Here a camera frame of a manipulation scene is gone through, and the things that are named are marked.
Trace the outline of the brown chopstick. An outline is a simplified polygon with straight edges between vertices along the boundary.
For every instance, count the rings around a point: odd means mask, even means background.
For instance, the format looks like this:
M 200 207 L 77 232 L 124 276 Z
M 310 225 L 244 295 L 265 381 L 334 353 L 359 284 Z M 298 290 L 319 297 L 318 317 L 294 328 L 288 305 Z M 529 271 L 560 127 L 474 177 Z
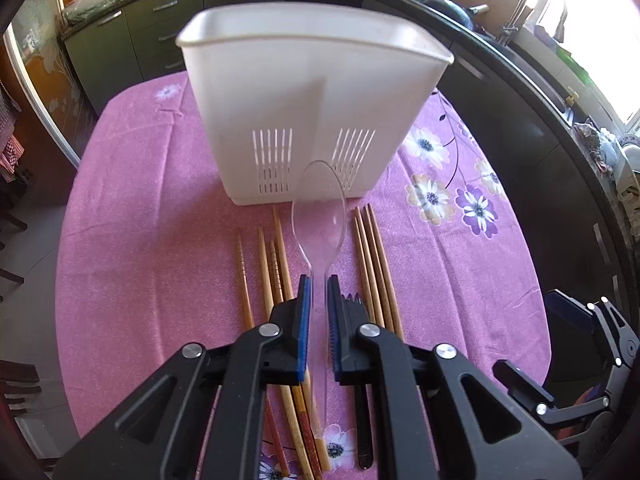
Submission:
M 395 330 L 392 310 L 390 310 L 390 298 L 384 278 L 384 271 L 381 259 L 381 249 L 378 247 L 378 239 L 376 238 L 376 226 L 374 225 L 373 210 L 370 204 L 363 208 L 364 228 L 367 232 L 368 247 L 371 255 L 373 271 L 375 274 L 376 291 L 378 292 L 378 302 L 381 306 L 382 317 L 385 327 L 393 332 Z
M 392 274 L 390 274 L 390 265 L 388 264 L 381 231 L 378 227 L 378 219 L 376 218 L 375 211 L 371 204 L 368 205 L 368 209 L 371 217 L 375 245 L 376 249 L 378 250 L 378 260 L 380 260 L 381 263 L 383 280 L 386 287 L 386 296 L 388 306 L 390 307 L 390 316 L 392 317 L 394 323 L 394 332 L 401 340 L 405 340 L 404 328 L 402 327 L 401 323 L 401 316 L 399 312 L 395 286 L 393 283 Z
M 356 229 L 356 237 L 357 237 L 357 250 L 358 250 L 358 261 L 360 265 L 360 274 L 364 295 L 364 303 L 367 306 L 369 313 L 369 320 L 371 322 L 375 322 L 375 314 L 373 310 L 373 301 L 371 295 L 371 287 L 369 280 L 369 272 L 366 263 L 366 254 L 364 253 L 364 239 L 362 234 L 362 227 L 360 226 L 360 220 L 358 216 L 354 214 L 354 223 Z
M 370 244 L 367 236 L 366 228 L 363 223 L 363 216 L 359 208 L 356 208 L 356 223 L 361 240 L 362 258 L 364 268 L 367 274 L 367 283 L 369 287 L 370 307 L 372 312 L 372 318 L 379 326 L 385 326 L 384 314 L 381 306 L 380 294 L 378 293 L 378 282 L 376 281 L 375 270 L 373 266 Z

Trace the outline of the pink floral tablecloth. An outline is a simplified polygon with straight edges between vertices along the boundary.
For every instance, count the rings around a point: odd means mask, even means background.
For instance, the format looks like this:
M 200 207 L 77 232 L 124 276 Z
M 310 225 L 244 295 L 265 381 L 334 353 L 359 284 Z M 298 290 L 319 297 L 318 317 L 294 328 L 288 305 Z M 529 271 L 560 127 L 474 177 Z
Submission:
M 441 93 L 364 201 L 410 344 L 449 342 L 484 372 L 507 359 L 536 382 L 546 378 L 549 330 L 525 238 Z M 185 74 L 111 100 L 70 194 L 55 285 L 58 354 L 81 434 L 187 342 L 219 347 L 239 336 L 238 257 L 253 311 L 264 315 L 258 240 L 276 235 L 274 218 L 299 276 L 306 263 L 290 211 L 232 203 Z

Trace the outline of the red-patterned wooden chopstick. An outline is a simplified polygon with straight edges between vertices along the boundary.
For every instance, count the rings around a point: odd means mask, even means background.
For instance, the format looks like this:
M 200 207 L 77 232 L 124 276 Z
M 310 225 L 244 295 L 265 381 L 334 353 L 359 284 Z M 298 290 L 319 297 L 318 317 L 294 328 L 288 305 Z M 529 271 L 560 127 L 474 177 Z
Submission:
M 276 243 L 270 240 L 268 243 L 268 258 L 270 263 L 271 291 L 274 302 L 280 304 L 285 300 L 280 280 L 280 271 Z M 294 448 L 299 465 L 303 469 L 305 479 L 321 479 L 322 473 L 318 460 L 314 439 L 308 428 L 308 416 L 303 407 L 303 393 L 299 386 L 287 386 L 281 388 L 283 406 L 288 418 L 288 424 L 292 434 Z

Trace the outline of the green kitchen cabinets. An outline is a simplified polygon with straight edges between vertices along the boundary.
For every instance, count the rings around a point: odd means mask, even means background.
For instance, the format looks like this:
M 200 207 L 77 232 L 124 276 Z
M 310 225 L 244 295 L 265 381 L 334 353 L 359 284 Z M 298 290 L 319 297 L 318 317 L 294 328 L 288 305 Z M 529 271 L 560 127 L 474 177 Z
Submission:
M 62 41 L 91 107 L 101 114 L 125 89 L 184 70 L 178 33 L 215 6 L 282 0 L 122 0 L 64 32 Z

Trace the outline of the long light wooden chopstick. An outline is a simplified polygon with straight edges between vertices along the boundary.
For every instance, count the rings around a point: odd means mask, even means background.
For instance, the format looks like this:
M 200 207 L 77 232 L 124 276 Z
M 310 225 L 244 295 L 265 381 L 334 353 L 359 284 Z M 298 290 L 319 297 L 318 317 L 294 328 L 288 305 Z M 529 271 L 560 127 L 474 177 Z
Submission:
M 276 244 L 277 244 L 277 257 L 279 261 L 279 268 L 281 272 L 283 290 L 285 292 L 286 299 L 293 298 L 293 285 L 290 269 L 288 268 L 288 255 L 286 254 L 285 242 L 283 237 L 282 223 L 276 206 L 272 207 L 272 216 L 274 224 L 274 232 L 276 232 Z M 311 428 L 311 434 L 314 436 L 314 444 L 316 445 L 318 460 L 323 471 L 330 471 L 331 464 L 329 460 L 328 451 L 326 450 L 326 444 L 322 439 L 322 431 L 320 427 L 320 420 L 318 419 L 318 412 L 316 407 L 316 401 L 314 400 L 314 394 L 311 389 L 311 374 L 309 370 L 305 372 L 305 379 L 303 382 L 303 395 L 306 403 L 306 410 L 309 417 L 309 425 Z

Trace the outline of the chrome sink faucet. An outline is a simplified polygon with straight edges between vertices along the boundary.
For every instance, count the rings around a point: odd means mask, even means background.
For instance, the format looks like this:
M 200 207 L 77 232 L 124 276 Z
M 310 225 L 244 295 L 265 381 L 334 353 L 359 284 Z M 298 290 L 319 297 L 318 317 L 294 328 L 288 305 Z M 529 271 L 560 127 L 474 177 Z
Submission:
M 527 1 L 528 0 L 518 0 L 518 4 L 515 6 L 510 18 L 502 25 L 502 32 L 498 37 L 499 44 L 506 46 L 514 32 L 518 31 L 518 20 L 525 11 Z

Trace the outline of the clear plastic spoon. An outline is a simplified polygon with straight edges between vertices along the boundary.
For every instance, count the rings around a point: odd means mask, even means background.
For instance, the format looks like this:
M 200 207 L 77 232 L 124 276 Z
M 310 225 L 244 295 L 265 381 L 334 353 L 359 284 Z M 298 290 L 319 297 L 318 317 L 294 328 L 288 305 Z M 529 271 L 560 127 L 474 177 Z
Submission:
M 308 366 L 311 428 L 317 438 L 323 436 L 328 404 L 330 350 L 326 282 L 343 243 L 345 216 L 345 197 L 333 168 L 323 160 L 311 162 L 297 183 L 292 226 L 311 280 Z

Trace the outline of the dark pan by sink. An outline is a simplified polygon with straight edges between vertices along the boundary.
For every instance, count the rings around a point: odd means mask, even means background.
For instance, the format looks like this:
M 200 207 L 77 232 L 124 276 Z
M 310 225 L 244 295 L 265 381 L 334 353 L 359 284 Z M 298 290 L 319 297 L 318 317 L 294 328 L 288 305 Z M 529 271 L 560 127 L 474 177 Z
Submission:
M 451 18 L 469 30 L 476 29 L 474 18 L 476 18 L 477 15 L 489 11 L 489 6 L 486 3 L 479 4 L 478 6 L 468 6 L 467 8 L 459 6 L 452 0 L 424 0 L 424 4 L 441 14 L 445 14 L 448 18 Z

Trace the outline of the white plastic utensil holder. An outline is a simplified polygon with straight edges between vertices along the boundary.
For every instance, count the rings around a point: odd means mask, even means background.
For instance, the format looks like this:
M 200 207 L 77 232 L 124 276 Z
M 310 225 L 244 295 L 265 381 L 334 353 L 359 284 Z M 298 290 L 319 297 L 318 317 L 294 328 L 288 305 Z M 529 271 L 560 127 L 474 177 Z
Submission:
M 370 191 L 454 55 L 413 22 L 304 2 L 232 4 L 176 40 L 224 192 L 292 200 L 326 162 L 347 197 Z

